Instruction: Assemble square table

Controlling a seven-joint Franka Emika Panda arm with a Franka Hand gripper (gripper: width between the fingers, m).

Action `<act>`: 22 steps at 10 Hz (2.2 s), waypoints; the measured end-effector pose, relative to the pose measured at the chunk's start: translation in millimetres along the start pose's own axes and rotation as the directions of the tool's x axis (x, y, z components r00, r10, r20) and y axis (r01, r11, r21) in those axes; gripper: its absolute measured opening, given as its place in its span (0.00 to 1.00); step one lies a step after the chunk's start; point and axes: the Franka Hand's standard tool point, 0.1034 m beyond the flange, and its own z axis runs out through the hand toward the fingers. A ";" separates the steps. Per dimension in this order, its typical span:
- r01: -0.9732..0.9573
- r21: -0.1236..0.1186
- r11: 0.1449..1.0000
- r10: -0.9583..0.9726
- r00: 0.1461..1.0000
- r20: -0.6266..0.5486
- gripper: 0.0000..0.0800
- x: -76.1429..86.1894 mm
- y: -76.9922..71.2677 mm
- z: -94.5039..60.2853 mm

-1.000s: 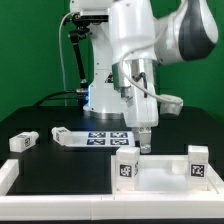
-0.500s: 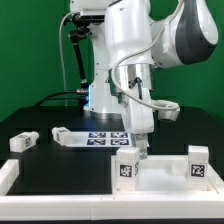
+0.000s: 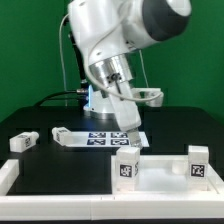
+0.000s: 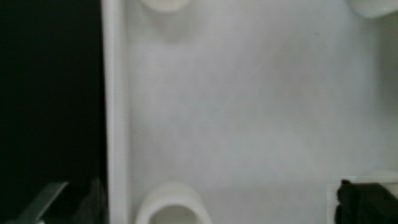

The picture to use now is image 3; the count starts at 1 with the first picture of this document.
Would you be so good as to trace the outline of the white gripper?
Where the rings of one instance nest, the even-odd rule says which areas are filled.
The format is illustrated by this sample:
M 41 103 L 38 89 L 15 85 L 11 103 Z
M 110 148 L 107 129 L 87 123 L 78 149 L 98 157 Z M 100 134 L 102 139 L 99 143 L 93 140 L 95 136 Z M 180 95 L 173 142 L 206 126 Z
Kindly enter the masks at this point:
M 130 144 L 142 148 L 138 131 L 141 118 L 137 102 L 151 107 L 161 107 L 164 93 L 160 88 L 132 88 L 128 82 L 123 82 L 108 89 L 109 100 L 114 109 L 115 119 L 121 131 L 127 132 Z

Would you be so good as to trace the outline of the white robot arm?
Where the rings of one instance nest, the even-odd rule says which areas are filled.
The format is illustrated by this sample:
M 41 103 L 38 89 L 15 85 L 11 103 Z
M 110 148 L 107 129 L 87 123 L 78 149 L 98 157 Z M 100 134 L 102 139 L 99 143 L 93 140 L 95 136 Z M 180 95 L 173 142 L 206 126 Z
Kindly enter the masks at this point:
M 92 83 L 86 113 L 112 117 L 130 144 L 140 148 L 137 104 L 127 55 L 180 35 L 191 15 L 190 0 L 73 0 L 68 17 L 85 73 Z

